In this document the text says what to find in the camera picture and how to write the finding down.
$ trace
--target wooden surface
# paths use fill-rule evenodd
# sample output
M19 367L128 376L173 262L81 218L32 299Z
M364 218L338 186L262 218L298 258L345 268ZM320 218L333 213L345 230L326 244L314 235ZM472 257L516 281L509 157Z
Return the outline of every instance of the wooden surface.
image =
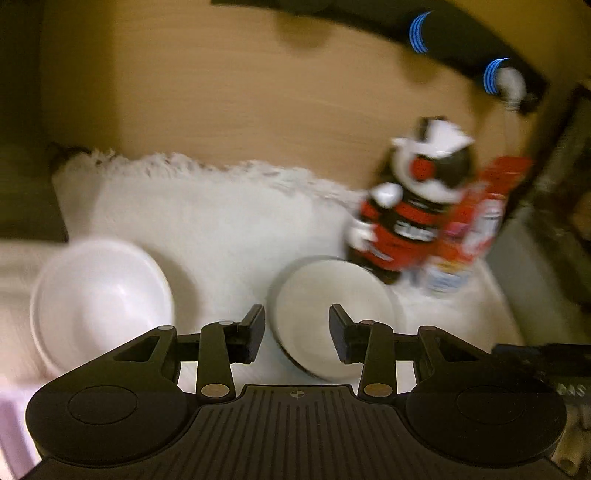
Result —
M472 134L479 164L504 150L501 105L455 71L373 34L266 9L51 0L41 75L52 140L130 158L259 159L360 187L422 115ZM534 121L522 120L525 139Z

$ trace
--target white bowl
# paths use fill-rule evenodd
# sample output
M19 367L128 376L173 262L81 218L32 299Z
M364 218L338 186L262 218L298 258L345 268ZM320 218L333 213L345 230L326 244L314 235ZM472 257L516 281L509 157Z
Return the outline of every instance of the white bowl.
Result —
M335 258L297 262L269 294L269 323L287 355L315 377L331 382L358 379L362 364L340 362L329 328L329 309L340 303L355 321L375 320L394 330L401 311L394 294L363 268Z
M135 245L87 239L41 270L31 297L31 330L53 375L174 320L173 298L156 262Z

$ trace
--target ribbed black surface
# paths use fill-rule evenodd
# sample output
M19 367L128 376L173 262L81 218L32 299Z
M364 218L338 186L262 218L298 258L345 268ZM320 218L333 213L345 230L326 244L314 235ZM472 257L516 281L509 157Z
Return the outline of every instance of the ribbed black surface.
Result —
M27 478L553 480L565 476L547 460L493 470L442 458L412 437L394 408L361 402L349 387L249 386L234 402L203 407L177 443L143 462L83 469L47 460Z

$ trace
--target white toy hand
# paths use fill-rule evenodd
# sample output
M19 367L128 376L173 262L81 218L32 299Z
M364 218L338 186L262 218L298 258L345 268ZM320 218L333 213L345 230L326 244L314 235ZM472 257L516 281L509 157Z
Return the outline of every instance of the white toy hand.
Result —
M359 252L367 251L369 243L377 240L374 226L357 219L353 219L351 226L347 229L346 237L349 246Z
M392 208L400 203L404 192L398 183L381 183L370 190L372 198L382 208Z
M496 74L496 84L501 91L507 107L518 110L521 101L527 94L525 80L519 70L513 67L504 67Z

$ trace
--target white cloth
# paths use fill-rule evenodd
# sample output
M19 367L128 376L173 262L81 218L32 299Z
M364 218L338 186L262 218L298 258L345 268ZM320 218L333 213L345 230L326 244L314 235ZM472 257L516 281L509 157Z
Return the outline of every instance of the white cloth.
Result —
M39 385L0 388L0 478L24 477L39 461L25 425L27 404Z
M269 286L293 261L311 255L342 257L350 210L366 192L352 192L299 168L249 163L228 171L199 166L182 155L128 161L80 155L54 178L72 239L112 235L145 248L163 269L176 303L180 333L198 332L220 319L239 320L265 303ZM43 261L60 246L0 242L0 355L4 383L43 377L28 330L30 285ZM457 295L432 299L402 282L394 287L404 310L402 330L436 325L483 349L521 343L502 295L481 263ZM194 389L194 365L180 385ZM244 383L308 384L267 331L251 366L233 365ZM409 373L401 390L412 388Z

